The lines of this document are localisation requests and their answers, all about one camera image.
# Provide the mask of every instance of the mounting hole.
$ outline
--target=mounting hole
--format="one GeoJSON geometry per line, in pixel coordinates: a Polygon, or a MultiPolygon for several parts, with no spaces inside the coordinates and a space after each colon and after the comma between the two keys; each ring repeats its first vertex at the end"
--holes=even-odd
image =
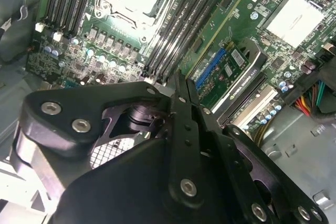
{"type": "Polygon", "coordinates": [[[151,88],[147,88],[147,92],[149,94],[155,94],[155,90],[151,89],[151,88]]]}
{"type": "Polygon", "coordinates": [[[191,131],[191,127],[189,125],[184,125],[184,128],[187,130],[187,131],[191,131]]]}
{"type": "Polygon", "coordinates": [[[190,142],[189,140],[185,140],[184,143],[185,143],[185,145],[188,146],[188,147],[191,146],[191,142],[190,142]]]}

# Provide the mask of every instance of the motherboard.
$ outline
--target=motherboard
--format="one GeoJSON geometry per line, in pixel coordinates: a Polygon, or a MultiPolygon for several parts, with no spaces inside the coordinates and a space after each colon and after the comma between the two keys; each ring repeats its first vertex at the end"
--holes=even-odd
{"type": "Polygon", "coordinates": [[[26,70],[71,88],[180,69],[220,125],[253,131],[335,35],[335,0],[40,0],[26,70]]]}

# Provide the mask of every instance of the screw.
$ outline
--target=screw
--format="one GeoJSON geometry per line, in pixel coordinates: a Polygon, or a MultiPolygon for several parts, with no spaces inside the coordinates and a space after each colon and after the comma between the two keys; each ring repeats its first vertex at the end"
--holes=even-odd
{"type": "Polygon", "coordinates": [[[149,94],[155,94],[155,90],[151,89],[151,88],[147,88],[147,91],[149,94]]]}
{"type": "Polygon", "coordinates": [[[205,114],[210,115],[211,111],[207,108],[203,108],[203,111],[205,112],[205,114]]]}
{"type": "Polygon", "coordinates": [[[186,100],[185,100],[183,97],[178,97],[178,99],[179,99],[181,102],[186,102],[186,100]]]}
{"type": "Polygon", "coordinates": [[[197,194],[197,189],[195,184],[187,178],[181,180],[181,190],[184,192],[185,195],[189,197],[194,197],[197,194]]]}
{"type": "Polygon", "coordinates": [[[62,111],[62,108],[57,103],[45,102],[42,104],[41,110],[48,115],[57,115],[62,111]]]}
{"type": "Polygon", "coordinates": [[[298,211],[305,220],[310,220],[310,215],[303,207],[299,206],[298,211]]]}
{"type": "Polygon", "coordinates": [[[78,133],[87,133],[91,129],[91,125],[84,119],[76,119],[72,122],[72,128],[78,133]]]}
{"type": "Polygon", "coordinates": [[[257,203],[253,203],[252,206],[253,214],[262,222],[265,222],[267,219],[267,215],[265,211],[261,208],[261,206],[257,203]]]}
{"type": "Polygon", "coordinates": [[[310,211],[319,221],[322,221],[322,217],[320,216],[319,212],[317,212],[314,208],[311,208],[310,211]]]}
{"type": "Polygon", "coordinates": [[[234,132],[236,135],[240,135],[239,130],[237,130],[236,128],[233,128],[233,132],[234,132]]]}

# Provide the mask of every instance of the chipset heatsink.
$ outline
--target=chipset heatsink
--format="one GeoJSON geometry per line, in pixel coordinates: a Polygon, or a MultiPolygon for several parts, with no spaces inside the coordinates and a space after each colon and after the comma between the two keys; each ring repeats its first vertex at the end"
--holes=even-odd
{"type": "Polygon", "coordinates": [[[264,27],[296,48],[323,18],[324,15],[305,0],[283,0],[264,27]]]}

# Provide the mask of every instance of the blue pcie slot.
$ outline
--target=blue pcie slot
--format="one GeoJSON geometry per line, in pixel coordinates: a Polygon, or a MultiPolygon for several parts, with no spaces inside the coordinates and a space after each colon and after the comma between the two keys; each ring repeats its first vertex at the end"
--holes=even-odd
{"type": "Polygon", "coordinates": [[[212,61],[209,63],[209,65],[206,67],[206,69],[203,71],[201,76],[196,81],[196,89],[198,89],[203,82],[206,80],[206,78],[209,76],[211,71],[215,68],[215,66],[219,63],[219,61],[223,58],[223,56],[226,54],[226,51],[224,48],[221,48],[215,55],[215,57],[212,59],[212,61]]]}

